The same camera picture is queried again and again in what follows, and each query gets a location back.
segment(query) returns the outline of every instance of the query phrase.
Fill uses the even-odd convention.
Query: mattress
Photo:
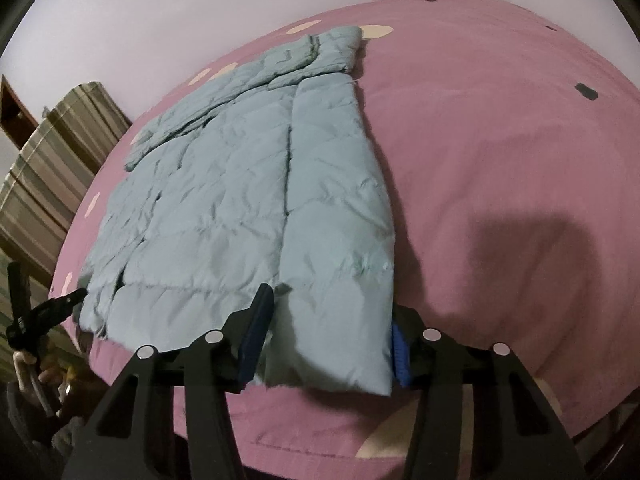
[[[502,1],[346,7],[210,63],[112,151],[68,232],[52,295],[75,287],[145,123],[267,48],[345,24],[367,39],[353,76],[392,204],[395,300],[463,344],[507,342],[577,434],[640,384],[640,93],[573,36]],[[129,357],[101,340],[90,353],[108,382]],[[228,403],[246,465],[382,480],[399,478],[415,399],[252,386]],[[175,429],[185,433],[180,391]]]

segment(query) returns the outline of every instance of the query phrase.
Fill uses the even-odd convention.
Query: person
[[[12,427],[14,438],[7,434],[5,437],[10,440],[10,448],[14,450],[10,455],[14,459],[25,455],[31,459],[30,463],[22,459],[14,466],[28,474],[24,478],[36,478],[33,471],[27,473],[26,470],[37,468],[40,470],[37,478],[58,480],[80,429],[106,393],[108,385],[87,365],[64,370],[52,354],[47,355],[41,362],[38,380],[44,387],[57,390],[62,404],[55,417],[47,418],[31,384],[29,367],[35,363],[36,357],[32,354],[14,352],[17,381],[5,386],[2,400],[3,416]],[[12,478],[20,478],[20,473],[15,472]]]

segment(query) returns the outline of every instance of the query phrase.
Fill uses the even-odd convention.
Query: striped curtain
[[[31,299],[47,299],[66,232],[95,174],[130,122],[98,82],[72,89],[31,135],[0,189],[0,379],[13,375],[6,266],[22,263]],[[60,327],[56,353],[76,352]]]

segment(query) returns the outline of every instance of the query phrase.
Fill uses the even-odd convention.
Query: quilted fabric
[[[272,48],[142,130],[85,261],[84,329],[181,348],[267,282],[262,380],[390,393],[394,231],[342,73],[360,35]]]

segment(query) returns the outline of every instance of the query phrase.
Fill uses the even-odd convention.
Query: pink bed sheet
[[[372,38],[354,76],[392,201],[396,301],[465,344],[507,342],[555,392],[568,432],[588,427],[640,383],[639,91],[567,32],[498,0],[386,0],[303,21],[313,24],[211,63],[135,121],[80,206],[52,294],[75,286],[149,119],[273,45],[382,25],[364,28]],[[111,382],[129,357],[96,340],[90,361]],[[412,400],[254,386],[229,407],[249,466],[389,480],[402,457],[356,456]],[[175,425],[185,433],[181,392]]]

